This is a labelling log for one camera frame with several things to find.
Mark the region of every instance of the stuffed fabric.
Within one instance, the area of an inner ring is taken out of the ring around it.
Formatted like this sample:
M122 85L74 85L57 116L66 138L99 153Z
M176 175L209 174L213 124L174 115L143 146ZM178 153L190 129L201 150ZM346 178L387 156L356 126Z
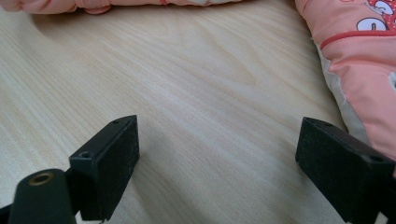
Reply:
M349 132L396 161L396 0L296 0L296 6Z
M0 0L0 6L6 11L26 11L33 14L58 14L73 12L78 7L91 14L108 11L111 6L167 5L209 6L240 0Z

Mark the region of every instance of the red trim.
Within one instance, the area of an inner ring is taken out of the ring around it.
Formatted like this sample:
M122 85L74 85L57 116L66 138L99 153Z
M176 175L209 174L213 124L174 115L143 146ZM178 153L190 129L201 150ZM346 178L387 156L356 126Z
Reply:
M396 35L396 31L350 31L346 33L342 33L339 35L334 35L325 41L320 45L320 49L324 49L327 45L330 43L339 40L339 39L344 39L347 37L354 37L354 36L393 36Z

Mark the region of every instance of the wooden table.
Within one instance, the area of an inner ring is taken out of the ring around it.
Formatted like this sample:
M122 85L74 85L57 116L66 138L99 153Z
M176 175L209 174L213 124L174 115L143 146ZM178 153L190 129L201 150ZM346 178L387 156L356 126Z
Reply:
M109 223L343 223L294 160L303 117L343 124L292 1L0 21L0 206L136 114Z

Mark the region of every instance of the cartoon print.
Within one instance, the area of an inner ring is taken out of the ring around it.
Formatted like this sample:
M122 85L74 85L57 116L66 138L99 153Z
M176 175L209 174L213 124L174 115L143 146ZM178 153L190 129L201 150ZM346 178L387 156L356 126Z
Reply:
M366 3L372 11L382 16L382 21L377 18L365 18L358 22L359 31L396 31L396 1L395 0L368 0Z

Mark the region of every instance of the light wooden surface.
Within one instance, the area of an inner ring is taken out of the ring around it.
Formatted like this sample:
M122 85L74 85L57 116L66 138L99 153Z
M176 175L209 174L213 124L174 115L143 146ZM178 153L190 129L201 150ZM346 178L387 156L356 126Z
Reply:
M342 121L292 1L1 11L0 106L0 206L136 114L141 160L109 223L343 223L294 161L304 116Z

